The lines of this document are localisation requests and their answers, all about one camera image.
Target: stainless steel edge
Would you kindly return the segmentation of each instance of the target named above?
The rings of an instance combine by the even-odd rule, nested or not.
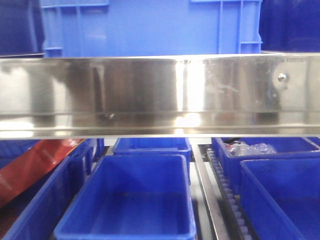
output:
[[[0,59],[0,139],[316,136],[320,53]]]
[[[109,148],[108,148],[108,150],[106,151],[106,156],[112,156],[113,154],[114,154],[114,152],[113,152],[113,148],[114,148],[114,146],[110,146]]]
[[[13,54],[13,55],[0,55],[0,59],[7,59],[7,58],[43,58],[45,56],[44,53],[26,53],[26,54]]]

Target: plastic packaging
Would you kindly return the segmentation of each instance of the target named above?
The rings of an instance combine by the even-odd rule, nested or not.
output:
[[[226,147],[233,156],[250,156],[250,155],[261,155],[261,154],[276,154],[275,148],[266,143],[258,143],[248,145],[244,141],[236,142],[232,145],[228,144]]]

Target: red plastic sheet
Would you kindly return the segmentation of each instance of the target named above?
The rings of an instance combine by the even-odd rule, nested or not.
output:
[[[58,165],[83,139],[40,140],[0,169],[0,208]]]

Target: shelf lip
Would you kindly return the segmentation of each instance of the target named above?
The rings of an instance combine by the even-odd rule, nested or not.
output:
[[[0,139],[320,135],[320,53],[0,59]]]

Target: blue plastic bin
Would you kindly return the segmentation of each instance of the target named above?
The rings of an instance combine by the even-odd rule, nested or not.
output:
[[[96,139],[85,140],[55,169],[6,206],[13,209],[18,218],[4,240],[42,240],[50,237],[85,182],[83,160],[89,156],[91,158],[92,154],[88,152],[94,142],[97,142]]]
[[[114,146],[114,155],[183,155],[187,172],[190,173],[191,145],[185,137],[119,138]]]
[[[181,155],[102,158],[54,230],[58,240],[193,240],[195,233]]]
[[[241,205],[260,240],[320,239],[320,159],[241,162]]]
[[[0,169],[7,166],[9,163],[11,163],[14,160],[14,158],[0,158]]]
[[[42,53],[39,0],[0,1],[0,55]]]
[[[40,0],[46,57],[260,53],[262,0]]]
[[[0,159],[15,159],[39,140],[0,140]]]
[[[261,6],[262,49],[320,52],[320,4],[317,0],[265,0]]]
[[[218,144],[218,139],[217,137],[212,137],[211,138],[211,142],[212,142],[212,150],[213,150],[213,153],[215,155],[216,158],[219,157],[219,144]]]
[[[320,137],[312,136],[312,137],[308,137],[308,139],[313,143],[315,143],[316,145],[320,146]]]
[[[219,145],[219,160],[223,168],[223,174],[227,177],[234,194],[240,193],[241,172],[240,162],[249,159],[282,159],[320,156],[320,149],[312,141],[303,137],[242,137],[240,141],[248,145],[270,144],[277,153],[232,156],[223,143],[222,138],[216,139]]]
[[[103,138],[86,139],[70,155],[82,158],[86,174],[89,175],[91,174],[93,162],[97,162],[101,157],[104,148],[105,142]]]

